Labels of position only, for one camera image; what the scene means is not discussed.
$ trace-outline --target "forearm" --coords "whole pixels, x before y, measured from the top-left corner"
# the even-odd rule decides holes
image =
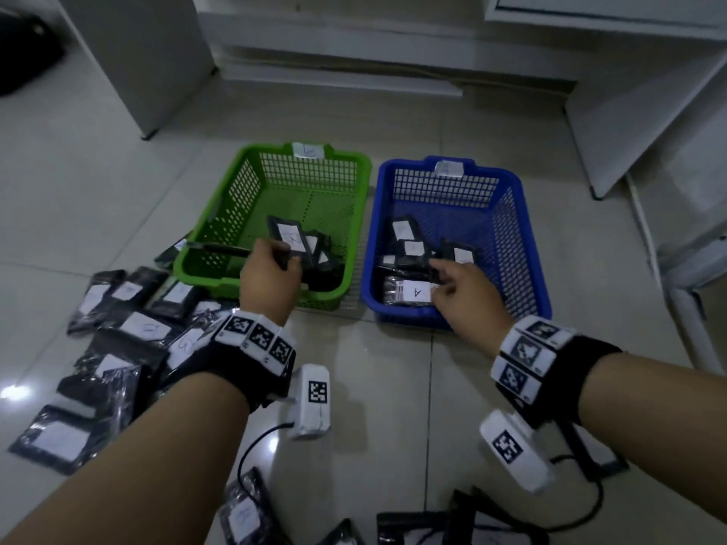
[[[596,438],[727,522],[727,378],[614,354],[579,401]]]
[[[183,379],[2,545],[203,543],[249,413],[223,379]]]

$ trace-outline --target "white plastic device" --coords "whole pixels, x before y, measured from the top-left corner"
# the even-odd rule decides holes
[[[316,438],[331,428],[331,375],[324,366],[305,363],[291,380],[293,428],[291,438]]]
[[[555,475],[550,463],[534,447],[533,433],[517,413],[510,415],[499,409],[480,425],[482,438],[518,485],[539,494],[555,480]]]

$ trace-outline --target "person's right arm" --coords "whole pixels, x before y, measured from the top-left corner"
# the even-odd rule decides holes
[[[514,324],[495,286],[474,265],[431,264],[447,283],[432,294],[434,305],[494,359]],[[611,354],[588,374],[578,412],[597,439],[727,522],[727,378]]]

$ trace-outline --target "green plastic basket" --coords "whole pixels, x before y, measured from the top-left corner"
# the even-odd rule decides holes
[[[323,146],[325,158],[299,158],[292,144],[249,145],[228,168],[189,240],[251,248],[268,237],[268,215],[300,221],[303,229],[330,235],[333,254],[345,260],[341,285],[334,291],[301,291],[298,305],[335,310],[351,284],[371,161],[360,153]],[[175,276],[209,289],[216,298],[240,292],[241,258],[183,248]]]

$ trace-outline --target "blue plastic basket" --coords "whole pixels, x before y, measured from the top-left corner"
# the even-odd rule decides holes
[[[436,174],[440,160],[462,163],[464,175]],[[380,302],[382,283],[380,279],[375,282],[374,265],[379,256],[393,254],[387,251],[391,235],[387,219],[404,214],[417,219],[432,246],[438,248],[445,237],[480,248],[480,268],[500,290],[514,318],[530,314],[552,317],[520,179],[501,168],[477,166],[474,160],[430,156],[389,160],[379,169],[361,279],[361,295],[377,320],[449,328],[434,307]]]

